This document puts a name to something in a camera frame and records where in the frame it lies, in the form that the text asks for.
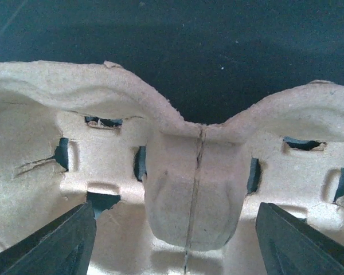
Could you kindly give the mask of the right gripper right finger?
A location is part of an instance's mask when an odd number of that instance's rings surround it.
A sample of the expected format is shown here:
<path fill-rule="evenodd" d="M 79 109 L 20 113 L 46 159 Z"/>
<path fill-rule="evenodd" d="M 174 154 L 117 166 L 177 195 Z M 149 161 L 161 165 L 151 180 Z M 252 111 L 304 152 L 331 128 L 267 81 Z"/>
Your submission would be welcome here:
<path fill-rule="evenodd" d="M 279 206 L 262 202 L 255 228 L 267 274 L 344 274 L 344 246 Z"/>

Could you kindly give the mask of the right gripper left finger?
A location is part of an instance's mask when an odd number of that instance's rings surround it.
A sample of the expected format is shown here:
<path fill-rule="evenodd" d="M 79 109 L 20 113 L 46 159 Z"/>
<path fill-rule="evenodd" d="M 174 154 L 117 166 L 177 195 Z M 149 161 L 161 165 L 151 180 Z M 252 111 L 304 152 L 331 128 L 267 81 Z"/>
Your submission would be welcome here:
<path fill-rule="evenodd" d="M 0 274 L 87 274 L 95 235 L 92 203 L 82 203 L 0 252 Z"/>

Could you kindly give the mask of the cardboard cup carrier tray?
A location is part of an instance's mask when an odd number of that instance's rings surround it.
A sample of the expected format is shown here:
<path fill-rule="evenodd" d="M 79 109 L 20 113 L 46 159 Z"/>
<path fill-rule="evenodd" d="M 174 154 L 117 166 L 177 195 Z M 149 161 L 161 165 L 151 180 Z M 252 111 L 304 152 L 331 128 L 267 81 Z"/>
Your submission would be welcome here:
<path fill-rule="evenodd" d="M 0 62 L 0 252 L 85 202 L 87 274 L 267 274 L 262 202 L 344 246 L 344 86 L 204 125 L 112 62 Z"/>

